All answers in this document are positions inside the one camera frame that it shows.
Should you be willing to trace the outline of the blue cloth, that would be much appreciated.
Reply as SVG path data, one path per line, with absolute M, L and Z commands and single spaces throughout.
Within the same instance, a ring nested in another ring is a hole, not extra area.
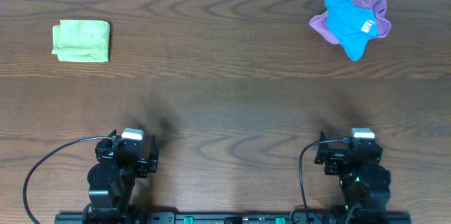
M 348 58 L 358 61 L 368 41 L 378 35 L 373 11 L 354 5 L 353 0 L 325 0 L 326 27 L 343 47 Z

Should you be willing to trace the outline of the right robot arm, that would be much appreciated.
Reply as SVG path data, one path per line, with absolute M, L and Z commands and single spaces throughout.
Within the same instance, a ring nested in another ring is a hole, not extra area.
M 339 177 L 343 206 L 334 206 L 325 223 L 387 223 L 385 205 L 390 199 L 391 173 L 380 165 L 383 148 L 368 128 L 353 128 L 351 135 L 328 139 L 320 132 L 315 164 L 326 175 Z

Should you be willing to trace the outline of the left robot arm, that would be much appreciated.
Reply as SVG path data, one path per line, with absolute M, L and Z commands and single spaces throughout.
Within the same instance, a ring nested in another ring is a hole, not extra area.
M 156 137 L 150 139 L 149 155 L 142 157 L 145 135 L 126 128 L 102 137 L 95 148 L 98 164 L 87 175 L 90 204 L 82 212 L 83 223 L 135 223 L 138 216 L 130 208 L 135 180 L 155 173 L 159 149 Z

